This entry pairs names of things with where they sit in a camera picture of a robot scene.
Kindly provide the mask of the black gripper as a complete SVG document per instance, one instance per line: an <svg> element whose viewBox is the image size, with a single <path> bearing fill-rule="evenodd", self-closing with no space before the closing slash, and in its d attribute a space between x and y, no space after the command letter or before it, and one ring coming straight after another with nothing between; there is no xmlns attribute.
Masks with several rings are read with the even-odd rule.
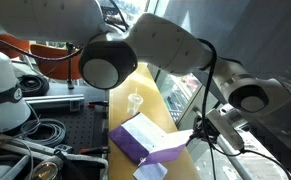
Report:
<svg viewBox="0 0 291 180"><path fill-rule="evenodd" d="M216 140L219 136L218 130L209 121L208 118L202 120L200 116L196 116L193 123L194 137L201 140Z"/></svg>

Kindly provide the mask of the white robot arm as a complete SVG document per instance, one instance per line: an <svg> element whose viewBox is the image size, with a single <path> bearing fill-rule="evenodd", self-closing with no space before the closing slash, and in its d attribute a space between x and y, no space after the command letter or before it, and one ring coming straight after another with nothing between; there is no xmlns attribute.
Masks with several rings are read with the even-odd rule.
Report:
<svg viewBox="0 0 291 180"><path fill-rule="evenodd" d="M105 23L96 0L0 0L2 34L78 45L81 77L102 90L119 86L143 61L177 76L208 73L224 99L251 116L267 115L291 98L280 81L253 77L209 42L154 14L142 14L120 33Z"/></svg>

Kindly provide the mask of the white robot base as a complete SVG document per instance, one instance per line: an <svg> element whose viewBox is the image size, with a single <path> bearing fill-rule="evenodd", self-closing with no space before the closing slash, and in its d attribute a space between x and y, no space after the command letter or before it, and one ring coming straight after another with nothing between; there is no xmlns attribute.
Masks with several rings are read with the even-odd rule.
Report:
<svg viewBox="0 0 291 180"><path fill-rule="evenodd" d="M0 52L0 133L22 125L30 116L10 58Z"/></svg>

